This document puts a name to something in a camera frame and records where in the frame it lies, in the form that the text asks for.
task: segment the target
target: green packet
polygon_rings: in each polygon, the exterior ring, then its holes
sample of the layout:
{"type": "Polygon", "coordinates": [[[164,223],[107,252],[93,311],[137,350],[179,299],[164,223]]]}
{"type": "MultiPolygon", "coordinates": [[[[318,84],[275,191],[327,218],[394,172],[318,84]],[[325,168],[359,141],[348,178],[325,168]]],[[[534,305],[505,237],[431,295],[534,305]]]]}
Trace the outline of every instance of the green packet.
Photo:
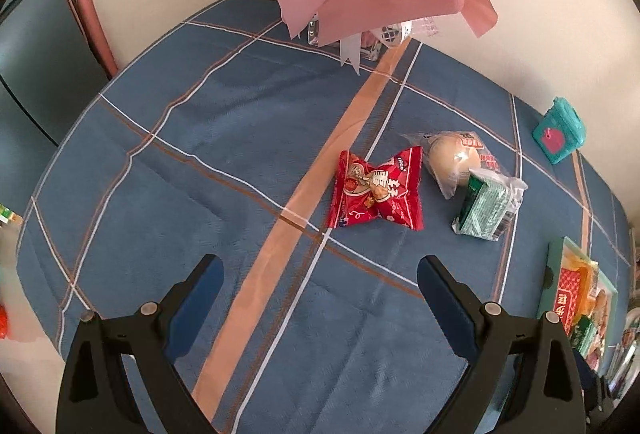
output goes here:
{"type": "Polygon", "coordinates": [[[13,215],[14,213],[11,210],[9,210],[9,208],[7,208],[6,206],[0,205],[0,221],[6,224],[11,220],[13,215]]]}
{"type": "Polygon", "coordinates": [[[469,183],[453,231],[480,239],[498,240],[514,219],[527,183],[485,169],[469,169],[469,183]]]}
{"type": "Polygon", "coordinates": [[[596,332],[596,325],[591,322],[588,316],[582,315],[578,323],[574,325],[574,330],[569,337],[569,343],[572,348],[578,350],[582,356],[587,356],[589,347],[596,337],[596,332]]]}

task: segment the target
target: blue gripper pad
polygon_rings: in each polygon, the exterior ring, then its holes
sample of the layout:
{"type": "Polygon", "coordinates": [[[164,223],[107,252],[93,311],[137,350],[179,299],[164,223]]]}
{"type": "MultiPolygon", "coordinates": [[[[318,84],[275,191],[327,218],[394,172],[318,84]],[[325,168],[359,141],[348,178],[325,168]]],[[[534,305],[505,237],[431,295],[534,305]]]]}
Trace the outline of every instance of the blue gripper pad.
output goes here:
{"type": "Polygon", "coordinates": [[[474,323],[427,258],[418,264],[417,281],[453,352],[473,364],[479,351],[474,323]]]}
{"type": "Polygon", "coordinates": [[[204,324],[213,302],[216,300],[222,283],[225,280],[225,270],[222,261],[215,258],[207,266],[200,279],[182,302],[178,312],[169,324],[169,332],[164,355],[171,364],[189,352],[200,328],[204,324]]]}

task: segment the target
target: white ribbon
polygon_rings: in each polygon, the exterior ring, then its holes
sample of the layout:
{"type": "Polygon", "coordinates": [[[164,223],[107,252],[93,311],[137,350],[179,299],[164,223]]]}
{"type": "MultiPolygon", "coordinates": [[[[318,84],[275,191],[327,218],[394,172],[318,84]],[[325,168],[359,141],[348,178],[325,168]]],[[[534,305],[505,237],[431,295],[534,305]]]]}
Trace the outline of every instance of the white ribbon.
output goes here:
{"type": "Polygon", "coordinates": [[[360,47],[362,33],[347,36],[340,40],[340,65],[344,65],[347,60],[353,65],[356,74],[360,75],[360,47]]]}
{"type": "Polygon", "coordinates": [[[387,48],[397,48],[407,38],[409,38],[409,36],[411,36],[412,23],[413,21],[409,20],[408,22],[402,22],[401,24],[394,24],[393,26],[374,29],[371,30],[371,32],[387,48]]]}

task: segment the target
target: screw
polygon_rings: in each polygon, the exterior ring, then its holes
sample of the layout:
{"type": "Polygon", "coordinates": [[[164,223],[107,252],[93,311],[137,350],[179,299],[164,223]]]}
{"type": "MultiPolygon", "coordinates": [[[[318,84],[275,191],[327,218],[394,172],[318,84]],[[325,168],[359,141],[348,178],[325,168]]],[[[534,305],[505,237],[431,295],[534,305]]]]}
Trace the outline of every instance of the screw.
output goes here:
{"type": "Polygon", "coordinates": [[[87,311],[83,311],[80,315],[81,322],[91,322],[95,317],[95,312],[91,311],[91,309],[87,309],[87,311]]]}
{"type": "Polygon", "coordinates": [[[496,304],[495,302],[487,302],[484,305],[484,311],[486,311],[487,313],[489,313],[494,317],[497,317],[500,313],[502,313],[502,308],[500,307],[499,304],[496,304]]]}
{"type": "Polygon", "coordinates": [[[560,317],[555,311],[547,311],[545,313],[545,318],[552,324],[558,324],[558,322],[560,321],[560,317]]]}
{"type": "Polygon", "coordinates": [[[155,302],[147,302],[140,306],[140,313],[147,317],[153,315],[156,311],[158,311],[158,304],[155,302]]]}

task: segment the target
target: table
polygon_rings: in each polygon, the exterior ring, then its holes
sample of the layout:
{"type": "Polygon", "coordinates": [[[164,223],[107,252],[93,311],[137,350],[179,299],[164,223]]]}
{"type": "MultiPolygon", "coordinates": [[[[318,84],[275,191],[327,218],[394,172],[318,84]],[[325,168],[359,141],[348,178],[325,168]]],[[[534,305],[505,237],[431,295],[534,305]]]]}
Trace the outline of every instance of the table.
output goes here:
{"type": "Polygon", "coordinates": [[[175,367],[216,429],[423,432],[465,366],[417,289],[419,259],[434,253],[481,300],[534,316],[548,243],[564,235],[618,287],[619,337],[626,216],[591,165],[579,153],[551,165],[530,135],[540,114],[427,45],[368,64],[357,76],[334,49],[290,40],[274,1],[223,0],[123,70],[47,168],[18,245],[60,353],[86,308],[130,314],[215,253],[222,292],[175,367]],[[434,130],[477,132],[529,185],[500,241],[455,235],[464,194],[444,200],[426,172],[423,231],[326,229],[342,148],[379,164],[408,146],[403,133],[434,130]]]}

